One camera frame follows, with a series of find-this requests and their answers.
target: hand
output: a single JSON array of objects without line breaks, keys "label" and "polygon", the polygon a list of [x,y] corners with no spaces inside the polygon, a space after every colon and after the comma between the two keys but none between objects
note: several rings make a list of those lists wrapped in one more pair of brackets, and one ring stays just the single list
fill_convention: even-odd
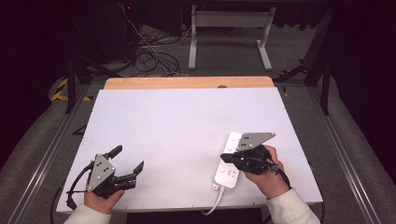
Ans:
[{"label": "hand", "polygon": [[120,189],[108,197],[108,199],[104,199],[93,192],[87,191],[84,193],[84,204],[100,213],[110,215],[113,206],[121,199],[123,194],[124,190]]},{"label": "hand", "polygon": [[[274,163],[278,164],[279,169],[284,171],[282,162],[277,159],[276,149],[269,146],[265,146],[265,148],[267,148],[271,154]],[[252,173],[245,172],[245,176],[247,179],[255,183],[262,193],[269,199],[273,199],[290,190],[288,184],[286,184],[282,176],[277,175],[275,172],[272,172],[269,169],[265,170],[265,172],[260,175],[254,175]]]}]

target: white power strip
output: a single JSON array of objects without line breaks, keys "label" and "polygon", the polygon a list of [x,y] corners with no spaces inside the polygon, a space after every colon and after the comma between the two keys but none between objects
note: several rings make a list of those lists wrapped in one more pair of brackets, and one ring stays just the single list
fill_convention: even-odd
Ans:
[{"label": "white power strip", "polygon": [[[238,147],[239,141],[242,137],[241,133],[232,132],[228,136],[227,144],[225,145],[223,153],[233,154]],[[239,170],[233,165],[233,163],[225,163],[220,160],[218,170],[215,175],[215,184],[213,189],[219,189],[219,186],[224,186],[228,189],[233,189],[238,179]]]}]

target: white metal frame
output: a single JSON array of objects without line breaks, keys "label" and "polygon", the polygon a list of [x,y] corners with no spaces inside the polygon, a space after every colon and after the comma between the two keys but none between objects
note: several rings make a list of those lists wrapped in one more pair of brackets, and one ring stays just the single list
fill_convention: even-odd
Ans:
[{"label": "white metal frame", "polygon": [[265,70],[272,71],[272,66],[265,50],[265,43],[270,33],[275,11],[275,7],[271,7],[269,12],[197,11],[196,6],[192,6],[189,69],[195,69],[198,44],[196,38],[197,27],[265,27],[262,39],[257,40],[257,47],[262,56]]}]

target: white sleeve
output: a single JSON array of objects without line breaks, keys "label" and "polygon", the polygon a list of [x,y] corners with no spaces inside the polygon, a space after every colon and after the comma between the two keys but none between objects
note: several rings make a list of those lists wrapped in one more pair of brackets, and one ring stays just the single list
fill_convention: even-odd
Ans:
[{"label": "white sleeve", "polygon": [[64,224],[108,224],[111,215],[97,212],[90,207],[80,204]]},{"label": "white sleeve", "polygon": [[275,224],[320,223],[317,216],[315,216],[295,189],[291,189],[274,199],[268,199],[267,205]]}]

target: white board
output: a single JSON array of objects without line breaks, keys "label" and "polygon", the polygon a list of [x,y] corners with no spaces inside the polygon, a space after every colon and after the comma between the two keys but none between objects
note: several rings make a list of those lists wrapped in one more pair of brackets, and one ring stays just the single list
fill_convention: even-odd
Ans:
[{"label": "white board", "polygon": [[[116,176],[130,174],[141,161],[145,166],[115,210],[210,208],[219,195],[212,185],[230,132],[276,133],[265,144],[277,149],[291,186],[307,203],[322,202],[277,88],[105,90],[96,99],[57,211],[71,211],[65,193],[83,167],[118,145],[123,151],[110,160]],[[85,189],[86,178],[76,190]],[[82,193],[73,197],[83,202]],[[263,204],[265,196],[241,173],[219,207]]]}]

